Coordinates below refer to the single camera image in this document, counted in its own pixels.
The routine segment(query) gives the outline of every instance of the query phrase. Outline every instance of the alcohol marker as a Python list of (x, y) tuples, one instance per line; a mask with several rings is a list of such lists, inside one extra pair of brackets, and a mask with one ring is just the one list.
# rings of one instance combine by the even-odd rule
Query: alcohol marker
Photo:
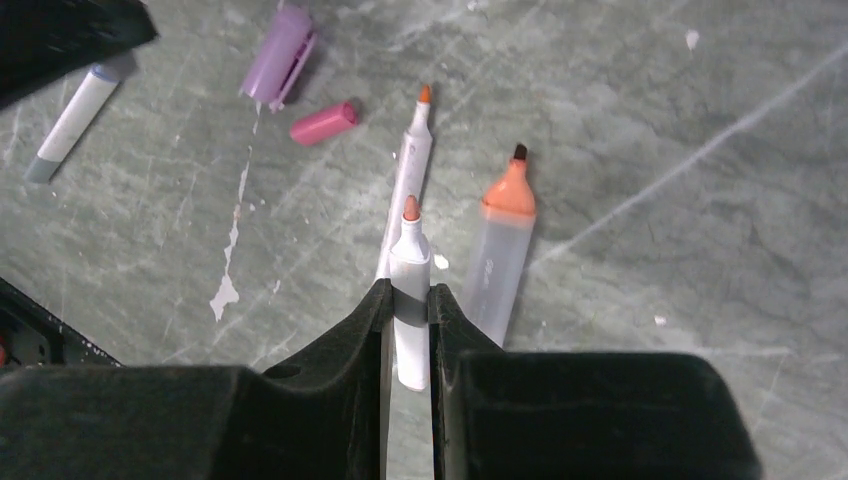
[(389, 253), (398, 380), (406, 388), (420, 392), (430, 380), (427, 293), (431, 255), (430, 244), (421, 231), (421, 210), (413, 195), (406, 199), (400, 230), (400, 238)]
[(536, 222), (526, 171), (527, 147), (518, 144), (506, 173), (483, 196), (483, 226), (460, 295), (462, 312), (498, 346), (506, 337)]
[(380, 259), (377, 263), (375, 280), (389, 276), (389, 249), (400, 238), (400, 217), (406, 198), (410, 195), (415, 198), (421, 197), (424, 174), (427, 173), (427, 162), (430, 159), (430, 147), (433, 145), (433, 136), (427, 128), (429, 115), (430, 86), (424, 85), (421, 94), (418, 96), (412, 123), (403, 134), (395, 188), (392, 191), (392, 203), (389, 206), (386, 230), (383, 232), (383, 243), (380, 246)]
[(49, 182), (118, 84), (136, 68), (132, 52), (93, 66), (41, 144), (24, 179), (34, 183)]

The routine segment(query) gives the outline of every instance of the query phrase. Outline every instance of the white vein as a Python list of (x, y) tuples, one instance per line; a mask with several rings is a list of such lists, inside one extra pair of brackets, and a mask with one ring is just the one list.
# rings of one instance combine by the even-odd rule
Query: white vein
[(752, 429), (753, 433), (757, 433), (757, 429), (760, 428), (760, 422), (763, 420), (763, 413), (765, 412), (766, 405), (768, 405), (769, 400), (774, 395), (774, 389), (777, 387), (777, 380), (780, 378), (780, 374), (783, 371), (783, 362), (786, 361), (786, 358), (789, 355), (784, 355), (783, 358), (780, 359), (780, 363), (777, 365), (777, 371), (774, 372), (774, 377), (771, 379), (771, 386), (766, 392), (766, 398), (763, 399), (763, 404), (760, 405), (760, 410), (757, 412), (757, 420), (754, 422), (754, 428)]
[(188, 193), (183, 197), (183, 201), (180, 202), (180, 207), (177, 209), (177, 216), (174, 218), (174, 224), (171, 228), (177, 228), (177, 225), (180, 223), (180, 218), (183, 216), (183, 210), (185, 209), (186, 204), (191, 201), (191, 194), (194, 192), (194, 184), (197, 183), (197, 174), (199, 172), (194, 172), (191, 176), (191, 185), (188, 187)]
[(658, 190), (663, 188), (667, 183), (671, 180), (674, 180), (680, 174), (686, 172), (692, 166), (697, 164), (701, 159), (713, 153), (716, 149), (718, 149), (728, 138), (733, 135), (745, 131), (763, 119), (768, 113), (772, 110), (783, 106), (789, 99), (791, 99), (795, 94), (797, 94), (800, 90), (806, 87), (818, 74), (820, 74), (823, 70), (828, 68), (831, 64), (836, 62), (848, 54), (848, 43), (843, 44), (839, 49), (828, 55), (824, 60), (822, 60), (818, 65), (816, 65), (812, 70), (810, 70), (806, 75), (789, 85), (786, 89), (784, 89), (779, 94), (775, 95), (767, 102), (763, 103), (759, 107), (757, 107), (751, 113), (745, 115), (740, 118), (733, 125), (725, 128), (721, 133), (713, 137), (710, 141), (705, 143), (701, 148), (699, 148), (695, 153), (693, 153), (689, 158), (678, 164), (676, 167), (672, 168), (670, 171), (666, 172), (665, 175), (660, 177), (654, 183), (648, 185), (639, 193), (633, 195), (624, 201), (621, 205), (615, 207), (612, 211), (598, 219), (592, 225), (589, 225), (586, 229), (581, 231), (580, 233), (574, 235), (570, 240), (560, 243), (559, 245), (551, 248), (544, 254), (542, 254), (539, 258), (530, 263), (529, 266), (525, 269), (526, 271), (536, 271), (541, 267), (544, 267), (547, 262), (553, 260), (554, 258), (562, 255), (563, 253), (570, 250), (574, 245), (578, 242), (582, 241), (586, 237), (594, 234), (598, 230), (605, 227), (608, 223), (610, 223), (616, 217), (621, 216), (624, 212), (630, 210), (637, 203), (645, 200), (650, 197)]
[(260, 361), (262, 361), (264, 358), (272, 356), (272, 355), (276, 355), (280, 350), (289, 351), (289, 342), (295, 337), (295, 335), (297, 335), (297, 329), (295, 329), (291, 333), (291, 335), (289, 335), (288, 337), (283, 339), (282, 342), (278, 343), (274, 348), (272, 348), (270, 350), (266, 350), (265, 348), (262, 348), (259, 355), (257, 355), (256, 358), (252, 362), (250, 362), (250, 366), (251, 367), (256, 366), (256, 364), (259, 363)]
[(171, 361), (171, 360), (173, 360), (177, 357), (182, 357), (183, 354), (185, 354), (186, 352), (188, 352), (189, 350), (194, 348), (195, 345), (197, 345), (197, 342), (192, 342), (192, 343), (184, 346), (183, 348), (181, 348), (181, 349), (177, 350), (176, 352), (174, 352), (174, 353), (168, 355), (167, 357), (163, 358), (160, 361), (160, 363), (168, 363), (169, 361)]
[(9, 144), (3, 150), (3, 162), (6, 166), (9, 166), (9, 154), (12, 153), (12, 149), (15, 148), (15, 142), (18, 141), (18, 130), (21, 127), (21, 110), (23, 108), (23, 105), (18, 105), (18, 108), (15, 110), (15, 118), (12, 120), (12, 138), (9, 139)]

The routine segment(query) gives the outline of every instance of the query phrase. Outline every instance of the black plastic part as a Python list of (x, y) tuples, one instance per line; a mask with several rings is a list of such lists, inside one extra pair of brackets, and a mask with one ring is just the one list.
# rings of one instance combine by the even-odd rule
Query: black plastic part
[(504, 353), (431, 289), (437, 479), (755, 480), (730, 392), (680, 354)]
[(0, 278), (0, 344), (7, 366), (109, 365), (117, 360)]
[(0, 110), (76, 69), (156, 36), (139, 0), (3, 0)]
[(377, 282), (350, 316), (265, 375), (243, 367), (2, 375), (0, 478), (380, 478), (391, 302), (388, 281)]

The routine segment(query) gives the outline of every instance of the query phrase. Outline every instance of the gray marker end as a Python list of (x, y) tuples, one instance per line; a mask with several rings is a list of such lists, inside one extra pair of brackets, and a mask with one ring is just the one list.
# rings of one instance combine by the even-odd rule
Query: gray marker end
[(113, 81), (121, 82), (138, 71), (138, 62), (132, 50), (117, 55), (100, 64), (101, 73)]
[(61, 165), (60, 162), (51, 162), (36, 156), (29, 164), (27, 173), (24, 174), (24, 180), (32, 183), (47, 183), (56, 173), (59, 165)]

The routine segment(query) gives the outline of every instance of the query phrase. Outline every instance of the lavender marker cap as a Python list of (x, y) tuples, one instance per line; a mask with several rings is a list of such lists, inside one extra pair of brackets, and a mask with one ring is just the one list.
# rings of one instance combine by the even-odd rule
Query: lavender marker cap
[(289, 133), (295, 142), (309, 146), (350, 130), (358, 122), (353, 105), (342, 102), (294, 122)]
[(250, 67), (242, 92), (271, 111), (282, 108), (312, 48), (315, 46), (312, 19), (305, 9), (285, 5), (274, 16), (259, 55)]

